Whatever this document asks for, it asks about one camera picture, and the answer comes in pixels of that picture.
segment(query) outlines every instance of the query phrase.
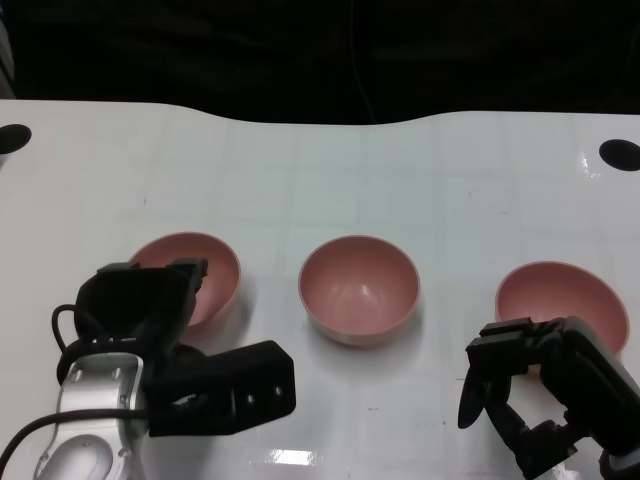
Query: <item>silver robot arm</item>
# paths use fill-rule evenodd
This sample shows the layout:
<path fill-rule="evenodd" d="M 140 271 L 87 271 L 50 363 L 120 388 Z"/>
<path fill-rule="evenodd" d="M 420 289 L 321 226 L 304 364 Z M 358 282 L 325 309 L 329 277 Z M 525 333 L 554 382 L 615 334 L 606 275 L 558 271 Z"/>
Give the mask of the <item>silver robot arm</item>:
<path fill-rule="evenodd" d="M 77 360 L 60 388 L 57 412 L 142 409 L 143 362 L 130 353 Z M 40 457 L 35 480 L 144 480 L 140 444 L 143 420 L 99 419 L 56 425 Z"/>

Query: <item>white table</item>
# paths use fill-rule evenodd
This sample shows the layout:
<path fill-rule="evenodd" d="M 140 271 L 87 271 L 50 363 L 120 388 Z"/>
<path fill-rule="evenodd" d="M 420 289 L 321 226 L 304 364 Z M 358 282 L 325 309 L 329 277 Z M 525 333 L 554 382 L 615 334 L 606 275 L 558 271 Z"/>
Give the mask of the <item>white table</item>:
<path fill-rule="evenodd" d="M 0 445 L 55 410 L 51 310 L 106 263 L 162 234 L 229 242 L 246 318 L 207 353 L 265 339 L 295 359 L 290 417 L 227 438 L 145 440 L 150 480 L 521 478 L 486 416 L 460 431 L 464 347 L 494 317 L 500 279 L 563 260 L 606 279 L 632 321 L 623 358 L 640 379 L 640 173 L 607 166 L 610 138 L 640 143 L 640 118 L 453 113 L 375 127 L 261 125 L 165 105 L 0 102 L 0 125 L 33 139 L 0 170 Z M 325 240 L 388 239 L 419 268 L 423 318 L 374 351 L 308 324 L 298 269 Z M 66 338 L 73 335 L 65 322 Z M 530 424 L 562 409 L 520 381 Z M 31 478 L 50 430 L 12 459 Z M 591 440 L 547 478 L 596 479 Z"/>

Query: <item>bowl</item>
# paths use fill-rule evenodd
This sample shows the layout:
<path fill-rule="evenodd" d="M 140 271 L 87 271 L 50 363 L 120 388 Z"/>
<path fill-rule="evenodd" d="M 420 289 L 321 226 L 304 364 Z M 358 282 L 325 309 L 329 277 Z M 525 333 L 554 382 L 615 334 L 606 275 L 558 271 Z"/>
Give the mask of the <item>bowl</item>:
<path fill-rule="evenodd" d="M 629 317 L 622 300 L 587 270 L 561 262 L 530 263 L 513 270 L 498 287 L 498 320 L 544 322 L 568 316 L 587 322 L 615 354 L 627 343 Z"/>
<path fill-rule="evenodd" d="M 298 287 L 313 324 L 347 345 L 390 339 L 420 298 L 411 259 L 385 240 L 361 235 L 318 247 L 304 262 Z"/>
<path fill-rule="evenodd" d="M 219 321 L 240 287 L 240 262 L 229 245 L 204 233 L 183 232 L 160 237 L 129 260 L 141 267 L 164 267 L 179 258 L 206 258 L 207 276 L 196 293 L 189 327 Z"/>

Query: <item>black cable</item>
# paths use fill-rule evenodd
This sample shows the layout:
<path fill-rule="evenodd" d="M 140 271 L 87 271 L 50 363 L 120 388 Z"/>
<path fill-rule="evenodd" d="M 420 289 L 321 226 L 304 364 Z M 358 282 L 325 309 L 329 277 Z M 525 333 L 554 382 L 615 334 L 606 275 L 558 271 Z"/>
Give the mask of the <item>black cable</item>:
<path fill-rule="evenodd" d="M 9 459 L 13 452 L 16 451 L 18 445 L 27 438 L 31 433 L 36 430 L 46 427 L 47 425 L 53 425 L 56 423 L 69 423 L 79 422 L 82 420 L 98 420 L 102 418 L 117 418 L 121 420 L 144 420 L 147 418 L 146 410 L 125 410 L 122 408 L 113 409 L 97 409 L 97 410 L 74 410 L 71 412 L 60 412 L 46 417 L 34 420 L 29 425 L 21 429 L 11 439 L 7 447 L 0 455 L 0 479 L 4 475 L 4 470 L 9 463 Z"/>
<path fill-rule="evenodd" d="M 362 97 L 362 102 L 364 103 L 365 108 L 367 109 L 367 116 L 369 117 L 369 123 L 376 123 L 376 116 L 373 112 L 373 106 L 369 101 L 369 96 L 365 91 L 362 81 L 360 80 L 360 72 L 358 70 L 358 61 L 356 57 L 356 39 L 355 39 L 355 29 L 356 29 L 356 0 L 351 0 L 350 2 L 350 11 L 349 11 L 349 51 L 351 57 L 351 68 L 353 70 L 353 76 L 356 79 L 356 85 L 358 87 L 358 91 L 360 92 L 360 96 Z"/>
<path fill-rule="evenodd" d="M 51 329 L 53 330 L 53 336 L 56 339 L 56 343 L 60 347 L 60 351 L 64 352 L 67 346 L 64 344 L 64 340 L 62 339 L 62 335 L 60 334 L 60 325 L 58 322 L 58 317 L 62 312 L 73 312 L 79 316 L 80 321 L 85 323 L 86 326 L 94 331 L 100 332 L 103 335 L 107 335 L 105 329 L 100 325 L 100 323 L 95 319 L 93 315 L 82 310 L 77 305 L 65 304 L 57 307 L 53 313 L 51 314 Z"/>

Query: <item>black hole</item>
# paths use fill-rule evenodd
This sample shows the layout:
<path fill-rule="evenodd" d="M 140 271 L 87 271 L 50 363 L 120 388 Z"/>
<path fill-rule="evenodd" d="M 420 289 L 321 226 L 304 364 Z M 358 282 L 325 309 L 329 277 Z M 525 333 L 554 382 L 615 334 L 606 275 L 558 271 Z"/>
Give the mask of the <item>black hole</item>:
<path fill-rule="evenodd" d="M 640 170 L 640 147 L 627 140 L 607 140 L 600 145 L 600 156 L 607 165 L 618 170 Z"/>
<path fill-rule="evenodd" d="M 24 125 L 0 127 L 0 155 L 20 150 L 31 140 L 31 130 Z"/>

